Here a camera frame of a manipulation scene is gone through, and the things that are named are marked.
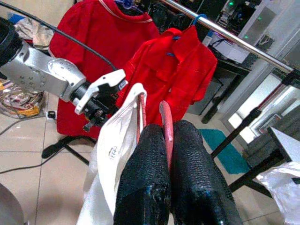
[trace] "white cloth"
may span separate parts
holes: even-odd
[[[276,201],[286,225],[300,225],[300,162],[283,163],[260,173],[258,181],[268,189]]]
[[[112,225],[121,173],[136,147],[138,96],[146,91],[140,83],[130,90],[123,106],[102,126],[91,153],[84,184],[84,204],[77,225]]]
[[[15,31],[20,38],[32,40],[33,46],[37,49],[48,49],[54,32],[42,26],[39,22],[30,18],[21,19],[15,24]]]

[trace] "pile of clothes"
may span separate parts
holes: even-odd
[[[30,18],[19,20],[15,24],[15,31],[20,38],[33,45],[33,47],[41,50],[47,50],[54,32],[42,26],[39,22]]]
[[[10,80],[0,79],[0,113],[21,119],[39,115],[43,92],[24,91]]]

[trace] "robotic arm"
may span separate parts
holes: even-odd
[[[52,58],[22,41],[14,26],[0,17],[0,73],[26,90],[48,91],[72,102],[75,113],[84,113],[89,123],[83,129],[101,126],[114,114],[116,93],[126,84],[123,70],[106,74],[94,83],[70,61]]]

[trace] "red shirt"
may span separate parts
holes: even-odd
[[[125,65],[129,82],[120,93],[118,105],[135,83],[147,91],[147,124],[162,125],[159,103],[165,100],[173,121],[181,120],[190,104],[203,99],[217,66],[217,59],[197,37],[195,26],[181,32],[175,28],[145,42]]]
[[[122,68],[143,42],[159,36],[148,14],[125,15],[113,0],[85,0],[75,4],[64,15],[58,28],[104,55],[117,68]],[[112,72],[102,59],[60,34],[54,35],[50,51],[55,57],[76,64],[90,82]],[[59,101],[58,132],[98,138],[100,129],[92,127],[89,133],[83,131],[88,121],[84,115],[75,114],[74,109],[72,103]]]

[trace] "cable on floor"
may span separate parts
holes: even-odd
[[[13,11],[18,12],[18,13],[21,13],[21,14],[23,14],[23,15],[25,15],[25,16],[27,16],[27,17],[29,17],[29,18],[31,18],[31,19],[33,19],[33,20],[39,22],[41,25],[44,25],[44,26],[48,27],[49,29],[51,29],[51,30],[53,30],[53,31],[55,31],[55,32],[57,32],[57,33],[59,33],[59,34],[61,34],[62,36],[65,36],[66,38],[70,39],[71,41],[74,41],[75,43],[77,43],[78,45],[82,46],[82,47],[85,48],[86,50],[88,50],[88,51],[90,51],[91,53],[95,54],[96,56],[100,57],[104,62],[106,62],[108,65],[110,65],[114,71],[117,70],[117,68],[115,67],[115,65],[114,65],[112,62],[110,62],[106,57],[104,57],[104,56],[101,55],[100,53],[96,52],[94,49],[88,47],[88,46],[85,45],[84,43],[78,41],[76,38],[74,38],[74,37],[72,37],[72,36],[66,34],[65,32],[59,30],[58,28],[56,28],[56,27],[54,27],[54,26],[52,26],[52,25],[46,23],[45,21],[43,21],[43,20],[37,18],[36,16],[34,16],[34,15],[30,14],[30,13],[27,13],[27,12],[25,12],[25,11],[23,11],[23,10],[17,8],[17,7],[14,7],[14,6],[12,6],[12,5],[9,5],[9,4],[7,4],[7,3],[5,3],[5,2],[3,2],[3,1],[0,1],[0,6],[3,6],[3,7],[5,7],[5,8],[9,8],[9,9],[11,9],[11,10],[13,10]]]
[[[29,117],[29,118],[25,118],[25,119],[20,119],[20,120],[18,120],[18,121],[16,121],[16,122],[10,124],[10,125],[9,125],[7,128],[5,128],[4,130],[0,131],[0,136],[1,136],[2,134],[4,134],[5,132],[7,132],[11,127],[13,127],[14,125],[16,125],[16,124],[18,124],[18,123],[20,123],[20,122],[27,121],[27,120],[33,120],[33,119],[37,119],[37,118],[43,118],[43,117],[45,117],[45,115],[43,115],[43,116]]]
[[[42,162],[39,165],[32,165],[32,166],[25,166],[25,167],[18,167],[18,168],[14,168],[14,169],[4,170],[4,171],[0,172],[0,175],[4,174],[4,173],[9,173],[9,172],[12,172],[12,171],[16,171],[16,170],[27,170],[27,169],[32,169],[32,168],[40,167],[40,166],[44,165],[46,162],[48,162],[50,159],[52,159],[54,156],[56,156],[58,153],[60,153],[62,150],[63,149],[59,150],[58,152],[56,152],[55,154],[53,154],[52,156],[50,156],[47,160],[45,160],[44,162]]]

